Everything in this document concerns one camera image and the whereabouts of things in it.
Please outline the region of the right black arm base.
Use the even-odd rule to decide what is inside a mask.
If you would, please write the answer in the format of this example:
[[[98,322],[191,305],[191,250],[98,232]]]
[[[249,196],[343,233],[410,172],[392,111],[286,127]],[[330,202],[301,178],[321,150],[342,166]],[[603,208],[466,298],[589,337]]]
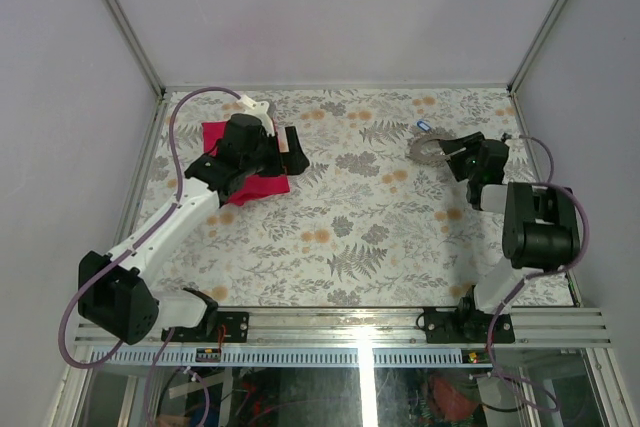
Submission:
[[[513,344],[515,334],[511,317],[501,314],[490,331],[492,314],[476,307],[475,287],[468,289],[453,310],[423,307],[415,320],[415,326],[425,334],[430,344],[485,344],[491,339],[495,344]]]

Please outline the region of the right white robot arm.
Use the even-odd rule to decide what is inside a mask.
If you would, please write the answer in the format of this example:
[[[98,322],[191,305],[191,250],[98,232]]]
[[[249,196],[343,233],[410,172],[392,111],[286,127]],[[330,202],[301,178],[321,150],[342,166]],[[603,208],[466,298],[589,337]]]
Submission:
[[[512,139],[477,132],[438,142],[454,178],[466,183],[469,206],[503,216],[501,259],[459,303],[455,325],[467,341],[488,334],[490,316],[507,313],[527,282],[574,266],[587,244],[588,229],[578,227],[586,221],[584,210],[570,189],[505,181]]]

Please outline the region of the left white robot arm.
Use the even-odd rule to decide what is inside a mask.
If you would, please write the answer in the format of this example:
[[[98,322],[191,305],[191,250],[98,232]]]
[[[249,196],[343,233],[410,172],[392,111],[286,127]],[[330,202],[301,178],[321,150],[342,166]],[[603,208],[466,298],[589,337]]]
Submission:
[[[185,171],[174,198],[132,236],[106,254],[91,251],[79,264],[78,312],[119,341],[134,345],[153,329],[163,338],[208,341],[219,328],[218,303],[194,288],[154,292],[151,285],[186,237],[228,204],[251,179],[297,176],[310,165],[295,127],[277,133],[261,118],[235,114],[213,151]]]

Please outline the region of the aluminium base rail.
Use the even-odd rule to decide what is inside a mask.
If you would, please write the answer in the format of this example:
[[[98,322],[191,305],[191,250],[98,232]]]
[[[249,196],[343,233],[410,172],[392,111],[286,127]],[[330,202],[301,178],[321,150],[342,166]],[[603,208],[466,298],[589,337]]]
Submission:
[[[438,342],[441,329],[422,308],[245,308],[238,329],[247,346],[342,347],[370,340],[376,347],[411,347]],[[610,331],[597,308],[516,307],[508,330],[525,348],[608,348]]]

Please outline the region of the large metal keyring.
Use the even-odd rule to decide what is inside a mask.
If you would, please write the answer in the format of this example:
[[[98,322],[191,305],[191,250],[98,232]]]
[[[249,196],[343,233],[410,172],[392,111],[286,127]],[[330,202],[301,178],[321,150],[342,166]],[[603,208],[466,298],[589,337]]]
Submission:
[[[420,165],[435,165],[447,162],[444,158],[439,141],[454,139],[451,136],[422,136],[414,140],[409,146],[407,157]]]

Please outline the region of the magenta cloth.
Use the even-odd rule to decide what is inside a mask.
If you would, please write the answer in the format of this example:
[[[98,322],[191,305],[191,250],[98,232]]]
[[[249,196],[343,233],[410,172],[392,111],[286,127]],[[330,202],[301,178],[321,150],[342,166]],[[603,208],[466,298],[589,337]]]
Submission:
[[[216,142],[222,138],[226,122],[203,122],[202,138],[203,151],[213,151]],[[288,178],[285,175],[278,177],[250,176],[244,186],[235,192],[228,200],[230,204],[243,206],[244,204],[265,199],[276,195],[284,195],[290,192]]]

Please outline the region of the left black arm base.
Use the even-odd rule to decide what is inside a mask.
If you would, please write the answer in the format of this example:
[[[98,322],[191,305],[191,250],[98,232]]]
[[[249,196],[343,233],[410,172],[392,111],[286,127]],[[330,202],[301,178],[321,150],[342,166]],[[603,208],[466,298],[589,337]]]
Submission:
[[[246,311],[221,311],[212,297],[184,288],[161,296],[155,326],[162,340],[173,330],[173,342],[241,344],[248,340],[249,319]]]

